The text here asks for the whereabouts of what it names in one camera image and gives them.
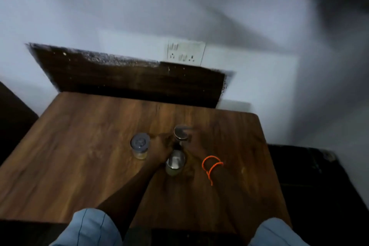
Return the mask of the person's right hand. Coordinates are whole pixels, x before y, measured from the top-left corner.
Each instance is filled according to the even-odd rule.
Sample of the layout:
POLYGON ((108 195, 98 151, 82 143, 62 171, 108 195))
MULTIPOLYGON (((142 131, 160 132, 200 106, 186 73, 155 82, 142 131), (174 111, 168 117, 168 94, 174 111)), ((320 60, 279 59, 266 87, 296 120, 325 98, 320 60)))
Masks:
POLYGON ((212 145, 205 131, 198 128, 188 128, 184 129, 183 133, 187 135, 187 139, 182 141, 182 147, 194 158, 202 162, 206 157, 215 155, 212 152, 212 145))

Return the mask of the person's left hand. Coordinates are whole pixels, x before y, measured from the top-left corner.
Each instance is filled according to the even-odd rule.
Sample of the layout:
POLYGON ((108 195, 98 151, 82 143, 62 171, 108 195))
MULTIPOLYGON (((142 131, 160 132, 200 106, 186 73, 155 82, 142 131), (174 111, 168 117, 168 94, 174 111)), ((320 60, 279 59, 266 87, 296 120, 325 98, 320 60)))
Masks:
POLYGON ((158 168, 167 161, 170 154, 172 153, 172 151, 163 150, 161 140, 162 134, 171 134, 171 133, 160 133, 150 140, 150 145, 145 160, 145 164, 150 167, 158 168))

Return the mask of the round dark jar lid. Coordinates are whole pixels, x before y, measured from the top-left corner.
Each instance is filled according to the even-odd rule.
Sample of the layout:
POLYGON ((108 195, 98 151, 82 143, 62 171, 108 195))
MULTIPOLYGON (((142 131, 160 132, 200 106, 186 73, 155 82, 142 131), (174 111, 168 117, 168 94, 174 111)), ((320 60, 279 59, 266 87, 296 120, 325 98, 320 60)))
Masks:
POLYGON ((177 125, 174 127, 174 137, 178 141, 185 141, 188 139, 189 135, 187 133, 187 130, 191 130, 192 127, 185 126, 185 125, 177 125))

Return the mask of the person's left forearm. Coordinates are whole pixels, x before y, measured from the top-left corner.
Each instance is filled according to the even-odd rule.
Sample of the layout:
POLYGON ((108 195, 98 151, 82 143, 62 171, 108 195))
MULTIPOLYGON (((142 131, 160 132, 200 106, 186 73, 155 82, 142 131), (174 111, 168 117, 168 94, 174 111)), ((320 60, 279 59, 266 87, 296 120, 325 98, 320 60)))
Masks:
POLYGON ((107 214, 123 239, 130 228, 145 191, 162 163, 146 162, 120 189, 110 195, 97 209, 107 214))

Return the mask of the person's right forearm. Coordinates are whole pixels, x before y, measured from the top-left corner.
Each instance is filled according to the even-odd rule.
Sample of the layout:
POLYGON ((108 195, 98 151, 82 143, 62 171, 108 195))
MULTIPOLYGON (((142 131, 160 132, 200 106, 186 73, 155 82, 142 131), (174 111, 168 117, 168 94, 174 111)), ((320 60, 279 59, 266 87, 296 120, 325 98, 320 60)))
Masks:
POLYGON ((250 196, 238 181, 214 156, 206 157, 201 164, 211 185, 226 208, 230 221, 245 245, 248 245, 262 222, 278 218, 272 202, 262 202, 250 196))

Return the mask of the glass jar with grey lid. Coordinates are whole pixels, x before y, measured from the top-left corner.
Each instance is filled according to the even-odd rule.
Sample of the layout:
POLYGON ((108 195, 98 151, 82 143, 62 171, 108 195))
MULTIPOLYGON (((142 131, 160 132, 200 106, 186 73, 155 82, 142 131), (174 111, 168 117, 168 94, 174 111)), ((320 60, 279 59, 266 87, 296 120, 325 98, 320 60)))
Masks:
POLYGON ((145 160, 150 145, 150 136, 147 133, 137 133, 130 140, 133 156, 138 160, 145 160))

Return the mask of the dark wooden back panel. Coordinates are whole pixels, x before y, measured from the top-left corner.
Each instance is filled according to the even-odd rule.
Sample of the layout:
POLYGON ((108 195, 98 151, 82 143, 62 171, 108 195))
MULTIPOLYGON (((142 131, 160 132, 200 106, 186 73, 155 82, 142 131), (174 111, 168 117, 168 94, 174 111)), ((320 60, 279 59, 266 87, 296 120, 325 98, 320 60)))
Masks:
POLYGON ((27 43, 59 92, 215 108, 233 71, 27 43))

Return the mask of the light blue left sleeve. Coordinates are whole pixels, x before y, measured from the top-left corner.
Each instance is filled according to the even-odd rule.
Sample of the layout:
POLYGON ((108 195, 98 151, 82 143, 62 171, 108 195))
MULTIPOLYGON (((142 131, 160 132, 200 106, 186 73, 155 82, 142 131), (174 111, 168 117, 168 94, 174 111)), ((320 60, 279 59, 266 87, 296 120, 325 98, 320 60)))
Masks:
POLYGON ((86 208, 74 213, 65 230, 49 246, 123 246, 123 241, 104 211, 86 208))

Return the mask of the light blue sleeve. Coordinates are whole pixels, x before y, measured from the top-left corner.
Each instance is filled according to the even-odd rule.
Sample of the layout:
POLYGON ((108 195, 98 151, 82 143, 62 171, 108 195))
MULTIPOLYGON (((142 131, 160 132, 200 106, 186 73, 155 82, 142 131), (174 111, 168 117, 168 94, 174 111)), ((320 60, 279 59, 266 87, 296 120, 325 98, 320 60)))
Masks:
POLYGON ((65 230, 49 246, 123 246, 123 241, 104 211, 86 208, 74 213, 65 230))
POLYGON ((248 246, 310 246, 289 225, 278 218, 262 222, 248 246))

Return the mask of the light blue right sleeve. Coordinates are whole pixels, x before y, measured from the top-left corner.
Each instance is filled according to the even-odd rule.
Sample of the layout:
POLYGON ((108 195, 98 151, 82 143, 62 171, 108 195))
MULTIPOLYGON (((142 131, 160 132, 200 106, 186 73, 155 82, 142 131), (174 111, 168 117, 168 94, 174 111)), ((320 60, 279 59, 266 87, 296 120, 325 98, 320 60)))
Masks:
POLYGON ((248 246, 310 246, 289 225, 278 218, 262 222, 248 246))

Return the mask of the black furniture piece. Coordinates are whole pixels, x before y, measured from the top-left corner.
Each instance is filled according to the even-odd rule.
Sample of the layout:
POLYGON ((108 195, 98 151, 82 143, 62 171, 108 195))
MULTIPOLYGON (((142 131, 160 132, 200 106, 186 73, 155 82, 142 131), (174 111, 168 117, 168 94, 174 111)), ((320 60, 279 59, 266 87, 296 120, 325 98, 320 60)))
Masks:
POLYGON ((268 145, 293 230, 310 246, 369 246, 369 210, 332 151, 268 145))

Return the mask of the dark furniture piece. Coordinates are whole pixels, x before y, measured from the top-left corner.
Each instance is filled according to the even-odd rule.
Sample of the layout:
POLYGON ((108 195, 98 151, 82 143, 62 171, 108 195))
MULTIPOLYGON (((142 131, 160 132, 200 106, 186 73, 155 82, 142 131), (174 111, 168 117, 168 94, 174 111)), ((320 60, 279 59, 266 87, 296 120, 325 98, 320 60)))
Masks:
POLYGON ((38 118, 33 110, 0 82, 0 166, 38 118))

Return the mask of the white wall socket plate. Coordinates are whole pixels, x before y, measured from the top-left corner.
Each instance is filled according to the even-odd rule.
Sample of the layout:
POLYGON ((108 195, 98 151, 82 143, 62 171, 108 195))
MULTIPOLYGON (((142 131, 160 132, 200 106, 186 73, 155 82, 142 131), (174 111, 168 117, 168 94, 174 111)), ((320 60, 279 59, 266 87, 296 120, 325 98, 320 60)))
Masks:
POLYGON ((164 61, 188 66, 201 66, 205 47, 205 42, 169 39, 167 56, 164 61))

